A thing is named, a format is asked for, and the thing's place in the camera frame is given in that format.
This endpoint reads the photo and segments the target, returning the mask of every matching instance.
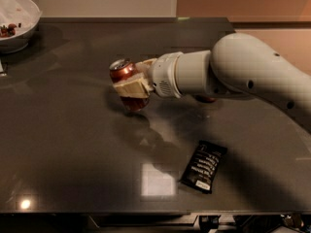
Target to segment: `white label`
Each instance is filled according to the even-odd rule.
[[[195,185],[204,189],[204,190],[210,190],[211,189],[210,185],[208,185],[207,183],[203,183],[201,181],[196,181]]]

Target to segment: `table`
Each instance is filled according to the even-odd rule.
[[[40,22],[0,56],[0,213],[310,212],[310,135],[276,108],[153,94],[128,114],[112,88],[119,58],[210,50],[232,32],[226,18]],[[212,194],[179,182],[199,140],[228,148]]]

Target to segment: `bowl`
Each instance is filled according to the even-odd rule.
[[[16,1],[19,2],[19,4],[30,14],[30,26],[27,27],[24,31],[17,32],[14,36],[8,38],[0,38],[0,53],[11,53],[26,48],[40,19],[40,10],[33,1]]]

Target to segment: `can lid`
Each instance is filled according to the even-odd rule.
[[[119,69],[124,68],[129,62],[130,62],[129,58],[119,59],[110,65],[109,70],[110,71],[117,71]]]

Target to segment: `red can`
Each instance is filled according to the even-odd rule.
[[[138,73],[135,63],[131,62],[129,59],[119,59],[115,61],[110,65],[109,70],[113,83],[125,81]],[[124,106],[131,112],[140,111],[149,103],[149,98],[120,97],[120,99]]]

